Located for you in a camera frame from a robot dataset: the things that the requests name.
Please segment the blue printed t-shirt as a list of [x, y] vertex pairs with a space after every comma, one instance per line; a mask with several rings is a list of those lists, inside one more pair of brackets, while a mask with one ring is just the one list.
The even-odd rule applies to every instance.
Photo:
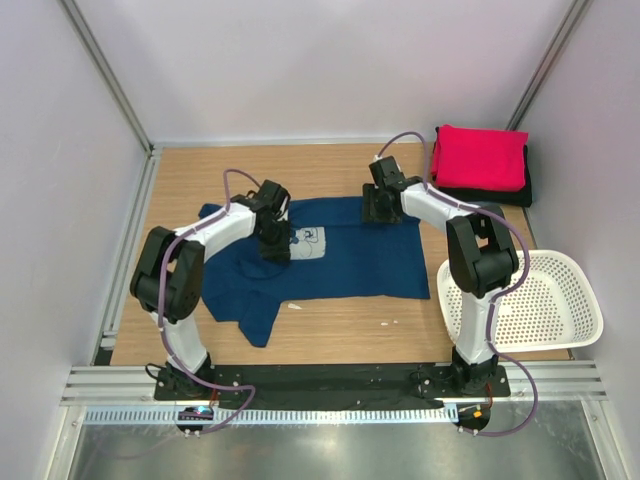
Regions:
[[270, 338], [282, 303], [324, 298], [430, 297], [419, 222], [365, 223], [360, 197], [291, 203], [288, 264], [263, 259], [255, 237], [234, 242], [204, 265], [201, 298], [254, 347]]

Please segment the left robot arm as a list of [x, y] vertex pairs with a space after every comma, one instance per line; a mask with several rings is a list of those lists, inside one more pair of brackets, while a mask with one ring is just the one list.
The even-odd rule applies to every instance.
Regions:
[[180, 372], [177, 387], [188, 398], [202, 399], [211, 389], [239, 389], [212, 383], [210, 355], [195, 322], [206, 262], [235, 242], [255, 237], [262, 258], [288, 264], [290, 199], [284, 187], [265, 180], [257, 191], [230, 197], [219, 210], [190, 225], [155, 227], [148, 234], [130, 292], [155, 320], [168, 363]]

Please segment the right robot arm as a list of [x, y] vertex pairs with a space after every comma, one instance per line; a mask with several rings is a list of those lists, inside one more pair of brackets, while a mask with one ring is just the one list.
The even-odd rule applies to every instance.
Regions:
[[501, 296], [519, 269], [509, 228], [498, 208], [481, 208], [407, 177], [392, 156], [369, 165], [373, 181], [363, 185], [363, 221], [424, 221], [446, 234], [449, 272], [462, 292], [460, 331], [454, 342], [450, 380], [471, 396], [496, 375], [495, 322]]

